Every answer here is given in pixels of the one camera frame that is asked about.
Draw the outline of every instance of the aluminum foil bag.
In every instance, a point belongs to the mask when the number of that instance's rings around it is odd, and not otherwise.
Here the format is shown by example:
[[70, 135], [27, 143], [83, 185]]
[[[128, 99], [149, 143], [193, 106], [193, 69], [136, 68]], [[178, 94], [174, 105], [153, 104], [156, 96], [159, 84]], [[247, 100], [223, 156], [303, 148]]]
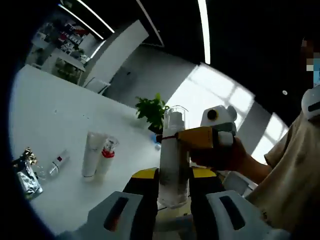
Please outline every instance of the aluminum foil bag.
[[37, 163], [37, 158], [28, 147], [23, 154], [12, 162], [13, 169], [18, 175], [19, 181], [27, 199], [31, 200], [43, 192], [32, 165]]

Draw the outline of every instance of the small vial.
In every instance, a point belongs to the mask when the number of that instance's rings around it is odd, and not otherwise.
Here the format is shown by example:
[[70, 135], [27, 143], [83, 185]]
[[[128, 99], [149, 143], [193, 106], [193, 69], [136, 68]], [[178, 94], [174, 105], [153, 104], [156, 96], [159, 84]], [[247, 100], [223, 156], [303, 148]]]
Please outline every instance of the small vial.
[[70, 155], [67, 150], [64, 150], [61, 154], [59, 154], [51, 163], [48, 174], [51, 177], [55, 177], [58, 175], [61, 167], [65, 164], [65, 162], [69, 161]]

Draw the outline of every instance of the beige shirt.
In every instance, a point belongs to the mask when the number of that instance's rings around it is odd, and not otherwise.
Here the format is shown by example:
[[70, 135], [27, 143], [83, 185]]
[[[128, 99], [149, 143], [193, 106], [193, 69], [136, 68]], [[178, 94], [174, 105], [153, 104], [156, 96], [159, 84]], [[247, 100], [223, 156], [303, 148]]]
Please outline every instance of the beige shirt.
[[320, 122], [301, 113], [264, 157], [272, 172], [247, 199], [271, 226], [292, 232], [320, 204]]

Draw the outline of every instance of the person's hand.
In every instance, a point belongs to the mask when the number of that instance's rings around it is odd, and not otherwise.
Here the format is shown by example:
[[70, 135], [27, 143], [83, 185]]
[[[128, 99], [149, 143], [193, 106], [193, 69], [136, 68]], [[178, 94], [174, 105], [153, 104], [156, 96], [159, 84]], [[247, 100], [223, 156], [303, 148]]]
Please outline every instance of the person's hand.
[[237, 171], [248, 154], [239, 138], [235, 137], [232, 146], [218, 146], [210, 149], [191, 149], [191, 161], [200, 166], [215, 170]]

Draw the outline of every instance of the fluorescent light strip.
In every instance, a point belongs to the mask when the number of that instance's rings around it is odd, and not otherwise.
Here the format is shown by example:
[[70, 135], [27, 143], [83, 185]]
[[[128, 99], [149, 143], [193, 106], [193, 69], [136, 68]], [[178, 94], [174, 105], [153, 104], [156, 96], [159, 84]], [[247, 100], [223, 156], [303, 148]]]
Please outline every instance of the fluorescent light strip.
[[201, 24], [202, 24], [202, 34], [203, 34], [203, 45], [204, 45], [204, 61], [206, 64], [210, 64], [210, 33], [209, 33], [209, 21], [207, 13], [206, 0], [198, 0]]
[[115, 33], [115, 31], [105, 22], [103, 21], [103, 19], [101, 17], [98, 16], [98, 14], [96, 14], [87, 4], [85, 4], [83, 1], [81, 0], [77, 0], [81, 5], [83, 5], [86, 9], [88, 9], [93, 15], [96, 16], [97, 19], [99, 19], [113, 34]]
[[106, 40], [104, 40], [102, 43], [100, 43], [100, 45], [96, 48], [96, 50], [94, 50], [94, 52], [91, 55], [91, 59], [96, 55], [96, 53], [99, 51], [99, 49], [102, 47], [103, 44], [105, 44]]
[[93, 30], [88, 24], [86, 24], [84, 21], [82, 21], [78, 16], [76, 16], [73, 12], [62, 6], [61, 4], [58, 4], [58, 6], [64, 10], [66, 10], [68, 13], [70, 13], [72, 16], [74, 16], [76, 19], [78, 19], [80, 22], [82, 22], [85, 26], [87, 26], [92, 32], [94, 32], [99, 38], [102, 40], [104, 39], [99, 33], [97, 33], [95, 30]]
[[149, 23], [151, 24], [151, 27], [153, 28], [155, 35], [158, 37], [160, 43], [162, 44], [162, 47], [164, 47], [164, 42], [162, 41], [160, 34], [158, 32], [158, 30], [156, 29], [156, 26], [154, 25], [154, 23], [152, 22], [149, 14], [147, 13], [145, 7], [142, 5], [142, 3], [140, 2], [140, 0], [136, 0], [136, 2], [138, 3], [139, 7], [141, 8], [142, 12], [144, 13], [146, 19], [148, 19]]

